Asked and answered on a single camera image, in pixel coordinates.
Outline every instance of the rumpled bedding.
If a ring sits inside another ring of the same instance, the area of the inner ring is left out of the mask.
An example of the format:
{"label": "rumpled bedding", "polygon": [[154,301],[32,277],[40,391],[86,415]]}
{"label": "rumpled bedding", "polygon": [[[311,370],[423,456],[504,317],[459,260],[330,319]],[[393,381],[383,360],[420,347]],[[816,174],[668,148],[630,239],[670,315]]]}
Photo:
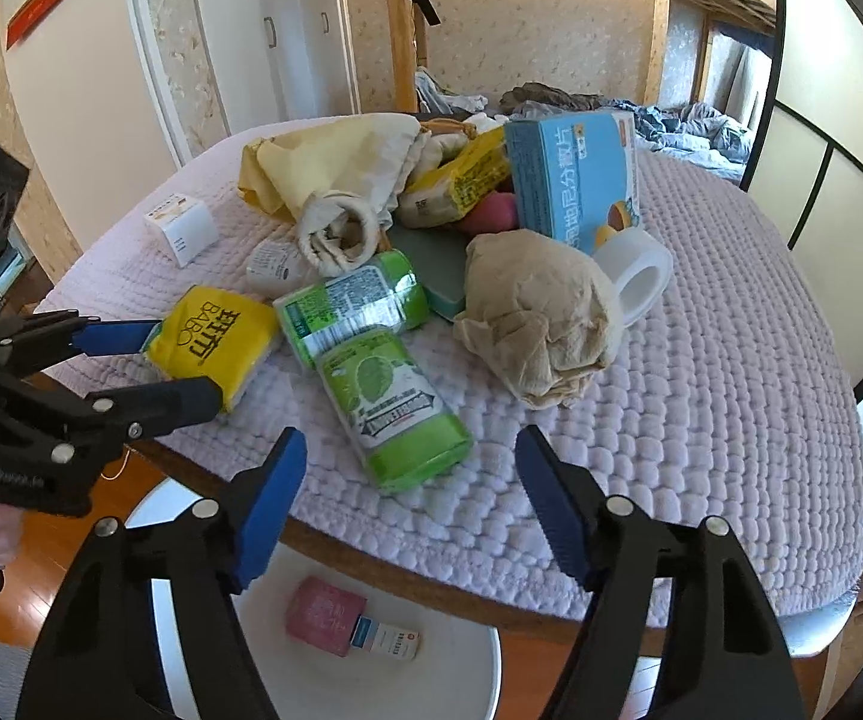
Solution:
{"label": "rumpled bedding", "polygon": [[426,68],[415,71],[415,90],[423,113],[437,116],[467,115],[483,111],[488,105],[485,95],[459,95],[438,83]]}
{"label": "rumpled bedding", "polygon": [[661,109],[605,95],[577,95],[529,81],[501,96],[511,119],[543,119],[566,111],[622,110],[635,115],[638,147],[703,167],[739,184],[754,145],[754,131],[708,103]]}

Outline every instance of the medicine box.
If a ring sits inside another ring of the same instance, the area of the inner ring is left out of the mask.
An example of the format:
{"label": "medicine box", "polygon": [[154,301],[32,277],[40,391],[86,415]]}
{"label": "medicine box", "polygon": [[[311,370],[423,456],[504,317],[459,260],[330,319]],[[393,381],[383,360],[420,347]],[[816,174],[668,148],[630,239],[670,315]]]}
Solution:
{"label": "medicine box", "polygon": [[631,113],[523,119],[504,134],[522,227],[591,254],[641,223]]}
{"label": "medicine box", "polygon": [[187,194],[171,194],[145,214],[145,221],[179,268],[218,240],[218,228],[204,200]]}

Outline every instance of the blue medicine box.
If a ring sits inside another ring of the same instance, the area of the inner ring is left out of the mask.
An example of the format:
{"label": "blue medicine box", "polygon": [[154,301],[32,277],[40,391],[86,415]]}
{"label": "blue medicine box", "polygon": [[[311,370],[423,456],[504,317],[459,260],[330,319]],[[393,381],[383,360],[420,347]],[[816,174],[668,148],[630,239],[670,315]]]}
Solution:
{"label": "blue medicine box", "polygon": [[586,254],[641,223],[635,119],[585,111],[508,122],[519,224]]}

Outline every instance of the beige cloth bag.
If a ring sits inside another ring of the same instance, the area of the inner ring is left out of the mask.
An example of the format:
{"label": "beige cloth bag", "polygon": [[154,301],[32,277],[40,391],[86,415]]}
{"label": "beige cloth bag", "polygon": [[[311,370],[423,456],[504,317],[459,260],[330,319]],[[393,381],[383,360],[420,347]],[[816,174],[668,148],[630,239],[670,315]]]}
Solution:
{"label": "beige cloth bag", "polygon": [[598,264],[531,230],[468,245],[454,335],[532,409],[569,405],[615,362],[624,317]]}
{"label": "beige cloth bag", "polygon": [[305,259],[337,276],[375,253],[430,137],[409,114],[372,113],[256,138],[241,152],[238,193],[297,221]]}

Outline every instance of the pink object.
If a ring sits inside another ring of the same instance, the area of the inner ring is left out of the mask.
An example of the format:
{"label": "pink object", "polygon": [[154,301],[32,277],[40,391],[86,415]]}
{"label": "pink object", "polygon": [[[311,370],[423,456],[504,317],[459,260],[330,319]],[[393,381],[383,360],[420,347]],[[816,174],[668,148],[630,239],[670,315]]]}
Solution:
{"label": "pink object", "polygon": [[482,235],[518,229],[518,204],[509,191],[493,191],[485,196],[468,215],[454,223],[466,235]]}
{"label": "pink object", "polygon": [[365,610],[365,599],[348,590],[308,577],[298,585],[286,613],[284,630],[327,653],[348,655],[351,634]]}

